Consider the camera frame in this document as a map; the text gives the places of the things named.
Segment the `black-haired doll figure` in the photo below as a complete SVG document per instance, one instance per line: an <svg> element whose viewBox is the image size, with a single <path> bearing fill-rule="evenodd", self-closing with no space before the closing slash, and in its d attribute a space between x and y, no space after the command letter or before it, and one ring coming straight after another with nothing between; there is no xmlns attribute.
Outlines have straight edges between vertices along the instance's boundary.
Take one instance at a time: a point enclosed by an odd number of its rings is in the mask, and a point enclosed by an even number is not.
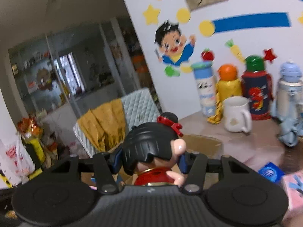
<svg viewBox="0 0 303 227"><path fill-rule="evenodd" d="M181 129L178 117L171 112L131 128L122 144L122 167L129 176L136 175L134 186L184 184L184 176L172 170L186 153Z"/></svg>

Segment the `cardboard milk box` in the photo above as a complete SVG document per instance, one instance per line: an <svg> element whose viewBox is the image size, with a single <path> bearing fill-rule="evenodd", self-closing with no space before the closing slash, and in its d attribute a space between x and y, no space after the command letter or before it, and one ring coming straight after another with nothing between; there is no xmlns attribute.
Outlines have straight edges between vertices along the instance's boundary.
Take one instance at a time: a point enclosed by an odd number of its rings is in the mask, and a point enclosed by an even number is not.
<svg viewBox="0 0 303 227"><path fill-rule="evenodd" d="M202 153L211 159L219 159L223 153L223 143L216 138L194 134L184 135L183 138L187 144L187 151L189 153ZM132 176L127 175L123 168L119 170L118 174L113 175L115 182L118 184L133 185L137 177L137 174Z"/></svg>

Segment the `yellow cloth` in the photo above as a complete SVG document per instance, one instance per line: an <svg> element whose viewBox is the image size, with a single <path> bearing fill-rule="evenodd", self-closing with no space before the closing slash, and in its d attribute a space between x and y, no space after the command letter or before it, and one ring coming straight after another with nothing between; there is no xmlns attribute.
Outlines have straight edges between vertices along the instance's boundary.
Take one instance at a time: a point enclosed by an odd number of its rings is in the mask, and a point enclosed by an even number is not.
<svg viewBox="0 0 303 227"><path fill-rule="evenodd" d="M119 145L126 135L122 100L116 98L88 110L77 120L77 124L95 149L99 152L111 150Z"/></svg>

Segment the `blue orange small box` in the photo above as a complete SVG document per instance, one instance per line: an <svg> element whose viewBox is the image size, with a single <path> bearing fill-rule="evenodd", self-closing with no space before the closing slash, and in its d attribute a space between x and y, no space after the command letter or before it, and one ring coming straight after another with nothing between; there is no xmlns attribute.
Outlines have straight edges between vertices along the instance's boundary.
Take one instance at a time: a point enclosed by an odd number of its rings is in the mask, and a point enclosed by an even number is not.
<svg viewBox="0 0 303 227"><path fill-rule="evenodd" d="M284 176L284 172L272 162L264 165L258 170L258 173L273 183L279 183Z"/></svg>

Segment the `white mug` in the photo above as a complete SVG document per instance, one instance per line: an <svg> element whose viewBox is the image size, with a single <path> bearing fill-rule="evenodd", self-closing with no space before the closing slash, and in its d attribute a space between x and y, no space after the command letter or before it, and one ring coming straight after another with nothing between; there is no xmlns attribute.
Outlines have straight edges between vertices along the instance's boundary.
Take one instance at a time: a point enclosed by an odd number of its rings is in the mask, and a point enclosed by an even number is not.
<svg viewBox="0 0 303 227"><path fill-rule="evenodd" d="M252 117L249 100L243 96L233 96L223 101L224 128L232 133L250 133Z"/></svg>

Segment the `quilted white chair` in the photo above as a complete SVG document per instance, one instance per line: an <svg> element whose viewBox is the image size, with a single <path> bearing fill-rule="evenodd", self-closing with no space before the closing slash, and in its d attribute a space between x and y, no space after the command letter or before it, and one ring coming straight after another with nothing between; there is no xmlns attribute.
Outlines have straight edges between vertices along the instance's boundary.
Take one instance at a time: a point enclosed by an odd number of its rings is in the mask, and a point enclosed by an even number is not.
<svg viewBox="0 0 303 227"><path fill-rule="evenodd" d="M152 98L152 94L147 88L133 91L130 94L123 96L121 101L125 114L126 131L129 131L132 126L156 121L157 117L160 115ZM77 123L74 125L73 131L90 158L92 158L94 154L100 152L90 143L89 139L85 136Z"/></svg>

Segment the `pink airplane toy box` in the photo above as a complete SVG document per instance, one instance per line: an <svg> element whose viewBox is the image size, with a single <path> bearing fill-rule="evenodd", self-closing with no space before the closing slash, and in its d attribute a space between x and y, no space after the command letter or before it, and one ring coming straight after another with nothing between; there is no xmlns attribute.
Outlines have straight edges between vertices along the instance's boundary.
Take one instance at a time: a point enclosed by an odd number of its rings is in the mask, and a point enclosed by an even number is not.
<svg viewBox="0 0 303 227"><path fill-rule="evenodd" d="M287 217L302 213L302 170L284 175L283 188L288 196L289 207Z"/></svg>

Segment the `yellow orange-lid bottle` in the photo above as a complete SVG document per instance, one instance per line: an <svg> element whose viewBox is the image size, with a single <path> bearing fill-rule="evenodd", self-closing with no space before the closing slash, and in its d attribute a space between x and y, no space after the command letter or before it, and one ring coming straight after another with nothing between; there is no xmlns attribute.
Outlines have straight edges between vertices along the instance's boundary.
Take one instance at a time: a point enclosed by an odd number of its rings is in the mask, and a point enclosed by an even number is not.
<svg viewBox="0 0 303 227"><path fill-rule="evenodd" d="M238 70L233 64L223 64L218 69L219 80L216 83L215 114L208 118L210 124L219 124L223 117L223 101L232 96L242 96Z"/></svg>

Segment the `panda print thermos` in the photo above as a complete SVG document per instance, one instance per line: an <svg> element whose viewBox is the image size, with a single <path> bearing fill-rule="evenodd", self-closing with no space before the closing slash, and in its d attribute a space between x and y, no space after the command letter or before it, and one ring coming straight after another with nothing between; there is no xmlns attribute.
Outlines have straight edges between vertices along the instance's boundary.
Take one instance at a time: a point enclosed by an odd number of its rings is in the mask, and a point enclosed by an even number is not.
<svg viewBox="0 0 303 227"><path fill-rule="evenodd" d="M214 116L216 111L216 80L212 64L212 61L192 64L200 105L206 117Z"/></svg>

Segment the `navy dinosaur bottle green lid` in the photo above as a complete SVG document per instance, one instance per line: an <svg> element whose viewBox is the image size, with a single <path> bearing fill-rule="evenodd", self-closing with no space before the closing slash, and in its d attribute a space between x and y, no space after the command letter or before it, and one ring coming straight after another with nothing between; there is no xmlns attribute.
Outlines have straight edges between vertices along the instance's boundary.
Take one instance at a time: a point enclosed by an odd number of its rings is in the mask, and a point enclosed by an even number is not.
<svg viewBox="0 0 303 227"><path fill-rule="evenodd" d="M241 77L242 94L249 100L252 119L270 119L270 107L273 101L272 77L267 73L261 56L248 56L245 65L246 70Z"/></svg>

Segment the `cartoon boy wall sticker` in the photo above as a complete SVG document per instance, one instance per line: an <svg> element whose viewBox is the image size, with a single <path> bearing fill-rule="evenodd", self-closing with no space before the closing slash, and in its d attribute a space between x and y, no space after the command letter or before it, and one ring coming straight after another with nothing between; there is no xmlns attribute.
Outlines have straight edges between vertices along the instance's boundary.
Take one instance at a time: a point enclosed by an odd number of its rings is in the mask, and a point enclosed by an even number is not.
<svg viewBox="0 0 303 227"><path fill-rule="evenodd" d="M167 20L156 30L155 44L158 46L155 53L161 63L179 67L190 60L196 36L192 34L187 38L182 34L178 23Z"/></svg>

